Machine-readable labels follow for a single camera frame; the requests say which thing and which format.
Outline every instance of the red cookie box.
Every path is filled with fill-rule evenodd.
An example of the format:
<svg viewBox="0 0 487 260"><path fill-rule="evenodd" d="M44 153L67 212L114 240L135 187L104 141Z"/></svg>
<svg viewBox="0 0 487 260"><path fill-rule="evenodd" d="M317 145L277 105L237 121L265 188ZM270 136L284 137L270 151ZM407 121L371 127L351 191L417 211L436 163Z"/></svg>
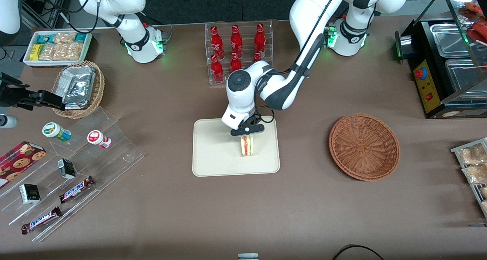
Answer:
<svg viewBox="0 0 487 260"><path fill-rule="evenodd" d="M23 141L0 157L0 188L46 156L43 147Z"/></svg>

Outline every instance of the coca-cola bottle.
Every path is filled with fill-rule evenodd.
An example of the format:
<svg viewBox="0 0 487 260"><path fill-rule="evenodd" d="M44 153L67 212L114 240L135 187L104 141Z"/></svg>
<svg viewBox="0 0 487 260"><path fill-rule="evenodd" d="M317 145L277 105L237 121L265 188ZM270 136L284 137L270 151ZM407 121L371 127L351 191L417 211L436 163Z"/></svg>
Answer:
<svg viewBox="0 0 487 260"><path fill-rule="evenodd" d="M230 62L230 69L233 72L242 69L242 62L240 62L239 55L235 52L232 53L232 61Z"/></svg>
<svg viewBox="0 0 487 260"><path fill-rule="evenodd" d="M225 52L223 50L223 40L221 40L221 36L218 34L218 29L216 26L212 26L210 28L210 32L212 33L213 52L218 57L218 60L222 60L225 57Z"/></svg>
<svg viewBox="0 0 487 260"><path fill-rule="evenodd" d="M212 59L212 75L213 79L215 80L216 83L223 83L223 67L221 66L221 63L218 61L218 58L216 55L211 56Z"/></svg>
<svg viewBox="0 0 487 260"><path fill-rule="evenodd" d="M261 52L255 52L254 53L254 61L252 62L256 62L256 61L260 61L261 60Z"/></svg>
<svg viewBox="0 0 487 260"><path fill-rule="evenodd" d="M257 33L254 37L255 51L261 53L261 57L266 56L266 34L264 34L264 24L257 24Z"/></svg>
<svg viewBox="0 0 487 260"><path fill-rule="evenodd" d="M239 55L239 58L242 58L244 55L243 41L237 25L232 25L230 43L232 44L232 52L236 52Z"/></svg>

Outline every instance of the acrylic display stand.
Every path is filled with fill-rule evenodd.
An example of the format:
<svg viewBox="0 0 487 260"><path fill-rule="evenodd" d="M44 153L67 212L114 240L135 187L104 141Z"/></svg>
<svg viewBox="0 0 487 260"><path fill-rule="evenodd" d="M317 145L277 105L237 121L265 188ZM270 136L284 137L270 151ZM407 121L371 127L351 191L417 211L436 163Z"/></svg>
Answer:
<svg viewBox="0 0 487 260"><path fill-rule="evenodd" d="M245 68L252 64L254 60L255 45L254 37L257 33L257 24L264 24L264 33L266 34L266 55L262 57L261 60L269 63L272 66L274 60L274 42L273 42L273 31L272 31L272 21L249 21L249 22L221 22L221 23L210 23L205 24L205 47L207 51L207 65L208 65L208 77L210 85L226 85L226 80L230 75L230 62L232 60L232 47L230 44L230 37L232 36L232 25L238 25L240 35L242 35L243 40L243 57L240 59L242 62L242 68ZM210 57L212 56L212 33L210 28L216 26L218 28L218 34L223 40L223 50L225 51L225 58L220 61L223 66L223 83L216 83L212 75L212 61Z"/></svg>
<svg viewBox="0 0 487 260"><path fill-rule="evenodd" d="M54 219L47 225L40 225L27 235L27 238L30 238L32 242L42 241L106 186L141 160L144 156L134 143L125 137L115 124L116 121L117 119L113 115L99 107L94 113L68 128L72 133L68 143L53 140L51 144L55 154L48 154L41 159L41 161L45 160L44 163L29 168L26 172L30 173L26 177L16 181L16 183L10 183L11 187L5 187L7 190L2 191L0 197L1 215L11 221L9 225L17 227L19 234L21 234L23 224L30 223L59 206L63 213L62 217ZM107 137L111 138L110 148L102 149L87 142L86 136L95 129L102 131ZM67 158L73 162L76 178L65 179L61 177L57 166L57 160L61 158ZM83 190L74 199L61 204L59 196L88 176L93 177L95 184ZM25 183L38 186L41 197L39 203L22 203L19 185Z"/></svg>

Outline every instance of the brown basket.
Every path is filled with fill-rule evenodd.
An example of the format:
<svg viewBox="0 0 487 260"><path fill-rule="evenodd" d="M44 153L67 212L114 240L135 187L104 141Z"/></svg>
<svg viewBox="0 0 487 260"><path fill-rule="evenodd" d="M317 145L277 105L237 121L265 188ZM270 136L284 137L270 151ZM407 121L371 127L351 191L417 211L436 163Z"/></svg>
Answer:
<svg viewBox="0 0 487 260"><path fill-rule="evenodd" d="M328 143L336 164L359 180L381 180L399 163L399 143L394 133L381 120L366 114L340 118Z"/></svg>
<svg viewBox="0 0 487 260"><path fill-rule="evenodd" d="M94 78L94 84L93 84L93 90L92 90L92 96L90 99L90 105L84 109L84 110L66 110L66 111L60 111L58 109L53 109L54 113L56 113L59 116L63 117L68 117L72 119L80 119L83 118L90 113L94 112L97 107L99 107L101 103L101 99L103 97L103 90L105 89L105 77L103 76L103 73L99 69L99 67L90 61L83 61L79 62L73 65L69 65L69 67L80 67L80 66L91 66L96 70L96 76ZM61 77L62 71L57 75L56 81L54 81L53 88L51 89L51 92L54 93L57 88L57 83L59 82L59 78Z"/></svg>

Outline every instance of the aluminum foil package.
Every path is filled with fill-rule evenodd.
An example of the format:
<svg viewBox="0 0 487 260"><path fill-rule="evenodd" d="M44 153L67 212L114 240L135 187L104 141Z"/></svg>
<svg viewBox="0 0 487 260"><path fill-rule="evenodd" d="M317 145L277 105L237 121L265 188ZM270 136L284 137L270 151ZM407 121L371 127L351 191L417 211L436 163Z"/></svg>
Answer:
<svg viewBox="0 0 487 260"><path fill-rule="evenodd" d="M90 66L64 69L59 77L56 95L63 97L66 109L85 109L90 98L96 71Z"/></svg>

